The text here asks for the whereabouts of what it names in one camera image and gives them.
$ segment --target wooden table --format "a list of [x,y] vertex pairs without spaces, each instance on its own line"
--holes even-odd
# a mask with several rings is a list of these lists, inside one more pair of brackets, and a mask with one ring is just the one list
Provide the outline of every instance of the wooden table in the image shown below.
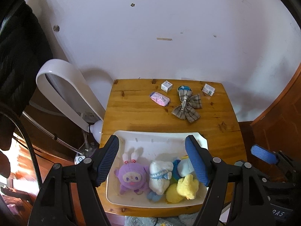
[[[140,132],[186,133],[199,132],[208,141],[211,155],[218,156],[228,164],[237,160],[246,161],[246,151],[240,128],[227,93],[221,83],[207,82],[216,90],[212,97],[202,92],[205,82],[187,80],[168,80],[173,88],[168,92],[161,90],[165,79],[128,79],[116,80],[109,97],[100,146],[103,147],[110,135],[117,130]],[[177,89],[181,85],[189,86],[193,94],[201,93],[202,109],[200,119],[192,124],[181,120],[171,112],[181,102]],[[170,98],[170,104],[162,107],[152,101],[149,94],[157,91]],[[225,201],[231,200],[232,184],[228,184]],[[139,217],[176,216],[194,213],[199,206],[152,209],[122,207],[106,199],[106,183],[97,192],[105,212]]]

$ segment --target wooden door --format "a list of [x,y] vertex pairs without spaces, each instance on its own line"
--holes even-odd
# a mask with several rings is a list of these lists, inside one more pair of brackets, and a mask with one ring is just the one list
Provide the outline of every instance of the wooden door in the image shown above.
[[[258,145],[301,160],[301,65],[279,97],[251,126]],[[274,165],[257,158],[253,163],[273,179],[282,177]]]

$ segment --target purple plush toy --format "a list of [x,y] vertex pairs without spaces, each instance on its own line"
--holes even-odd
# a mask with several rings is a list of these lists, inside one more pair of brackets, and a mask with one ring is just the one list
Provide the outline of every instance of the purple plush toy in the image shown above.
[[120,169],[115,169],[114,173],[118,177],[120,185],[120,194],[124,194],[128,190],[133,190],[136,194],[140,195],[149,192],[149,187],[146,181],[148,166],[142,166],[136,163],[138,154],[133,152],[131,155],[131,163],[128,162],[128,155],[124,153],[122,159],[124,165]]

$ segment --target plaid bow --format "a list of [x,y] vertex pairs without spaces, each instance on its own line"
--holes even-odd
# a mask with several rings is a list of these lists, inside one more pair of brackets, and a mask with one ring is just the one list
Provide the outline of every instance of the plaid bow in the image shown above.
[[182,120],[187,118],[190,123],[200,118],[200,114],[196,112],[194,108],[202,108],[201,95],[197,94],[192,96],[192,91],[185,89],[179,89],[178,93],[182,104],[174,108],[172,114]]

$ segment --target white box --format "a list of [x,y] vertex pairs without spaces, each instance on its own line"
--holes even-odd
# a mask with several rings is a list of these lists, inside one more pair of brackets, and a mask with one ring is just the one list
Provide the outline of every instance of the white box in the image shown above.
[[209,96],[212,96],[214,94],[215,88],[212,86],[209,86],[207,83],[203,87],[202,90],[204,93],[208,94]]
[[165,81],[161,84],[161,89],[165,92],[168,92],[172,87],[173,85],[169,81]]
[[116,131],[119,138],[119,150],[109,172],[106,183],[106,198],[109,202],[121,206],[133,206],[141,208],[173,208],[200,205],[204,202],[208,188],[202,183],[199,185],[197,197],[194,200],[184,199],[180,203],[167,204],[165,196],[158,202],[149,201],[146,194],[137,195],[133,191],[119,194],[120,182],[114,174],[114,170],[123,165],[122,154],[129,154],[138,150],[140,157],[137,162],[150,165],[154,160],[173,161],[176,157],[186,155],[185,138],[193,135],[202,148],[208,149],[207,140],[199,133],[145,133],[131,131]]

